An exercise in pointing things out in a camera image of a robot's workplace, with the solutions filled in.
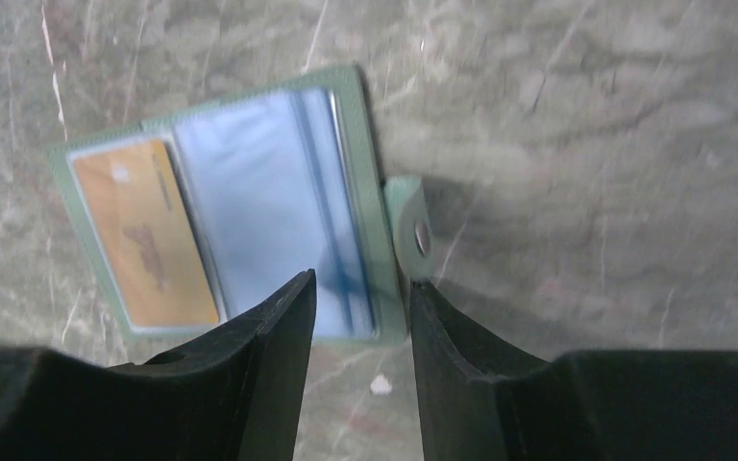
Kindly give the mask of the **gold credit card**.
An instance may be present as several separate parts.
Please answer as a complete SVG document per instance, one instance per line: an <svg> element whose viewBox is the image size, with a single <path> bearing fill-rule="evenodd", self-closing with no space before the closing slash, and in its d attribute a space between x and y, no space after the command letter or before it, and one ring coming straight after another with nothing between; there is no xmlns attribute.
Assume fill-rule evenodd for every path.
<svg viewBox="0 0 738 461"><path fill-rule="evenodd" d="M67 161L132 328L204 327L221 315L166 142L132 138Z"/></svg>

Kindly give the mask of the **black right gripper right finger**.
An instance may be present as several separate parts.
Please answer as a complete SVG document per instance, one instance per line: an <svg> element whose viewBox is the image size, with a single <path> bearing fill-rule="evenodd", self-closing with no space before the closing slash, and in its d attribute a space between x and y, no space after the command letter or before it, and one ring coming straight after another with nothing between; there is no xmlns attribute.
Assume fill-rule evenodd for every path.
<svg viewBox="0 0 738 461"><path fill-rule="evenodd" d="M588 350L542 360L410 291L428 460L738 460L738 352Z"/></svg>

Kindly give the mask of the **green card holder wallet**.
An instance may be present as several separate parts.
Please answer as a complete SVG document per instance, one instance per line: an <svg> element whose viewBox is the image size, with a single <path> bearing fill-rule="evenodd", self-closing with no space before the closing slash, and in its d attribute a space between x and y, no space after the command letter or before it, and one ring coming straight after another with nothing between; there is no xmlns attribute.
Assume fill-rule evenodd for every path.
<svg viewBox="0 0 738 461"><path fill-rule="evenodd" d="M137 330L124 314L67 157L132 138L166 142L220 321ZM226 96L52 147L70 222L125 337L204 333L316 275L316 341L396 344L407 284L433 271L418 176L383 178L367 82L354 63Z"/></svg>

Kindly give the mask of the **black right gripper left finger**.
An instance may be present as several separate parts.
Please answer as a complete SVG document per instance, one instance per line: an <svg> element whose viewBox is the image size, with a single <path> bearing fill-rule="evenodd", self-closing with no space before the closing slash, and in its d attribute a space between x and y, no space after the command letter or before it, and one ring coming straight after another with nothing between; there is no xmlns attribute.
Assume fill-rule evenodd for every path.
<svg viewBox="0 0 738 461"><path fill-rule="evenodd" d="M0 346L0 460L289 460L315 308L306 270L142 364Z"/></svg>

